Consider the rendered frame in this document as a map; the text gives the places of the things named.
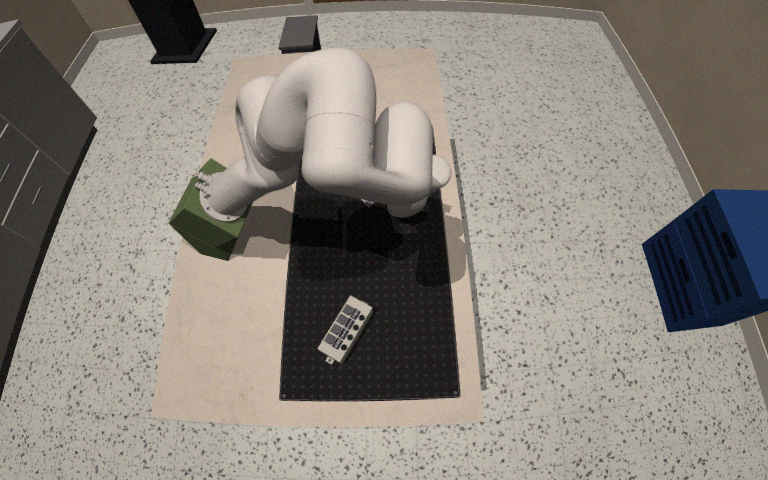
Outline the white operator panel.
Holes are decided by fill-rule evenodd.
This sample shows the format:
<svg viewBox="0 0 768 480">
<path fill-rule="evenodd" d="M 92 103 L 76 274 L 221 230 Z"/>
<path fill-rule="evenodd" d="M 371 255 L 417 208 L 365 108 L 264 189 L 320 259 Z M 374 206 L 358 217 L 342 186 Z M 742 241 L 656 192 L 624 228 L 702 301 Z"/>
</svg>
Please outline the white operator panel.
<svg viewBox="0 0 768 480">
<path fill-rule="evenodd" d="M 335 360 L 343 364 L 345 361 L 373 314 L 373 308 L 363 302 L 364 301 L 360 301 L 350 295 L 325 335 L 317 349 L 328 356 L 325 360 L 326 362 L 332 364 Z"/>
</svg>

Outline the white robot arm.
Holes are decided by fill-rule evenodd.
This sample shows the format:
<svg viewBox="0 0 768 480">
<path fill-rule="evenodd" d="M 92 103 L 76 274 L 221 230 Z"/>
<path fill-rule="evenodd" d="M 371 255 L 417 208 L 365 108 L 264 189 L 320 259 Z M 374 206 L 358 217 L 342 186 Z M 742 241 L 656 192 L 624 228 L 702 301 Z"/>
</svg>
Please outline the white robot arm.
<svg viewBox="0 0 768 480">
<path fill-rule="evenodd" d="M 397 102 L 376 122 L 376 101 L 369 64 L 344 48 L 311 52 L 278 76 L 252 79 L 236 97 L 244 156 L 224 174 L 194 174 L 204 181 L 195 184 L 203 209 L 217 221 L 238 219 L 250 203 L 292 185 L 302 158 L 302 176 L 316 190 L 387 204 L 395 217 L 417 214 L 449 182 L 450 165 L 433 155 L 421 107 Z"/>
</svg>

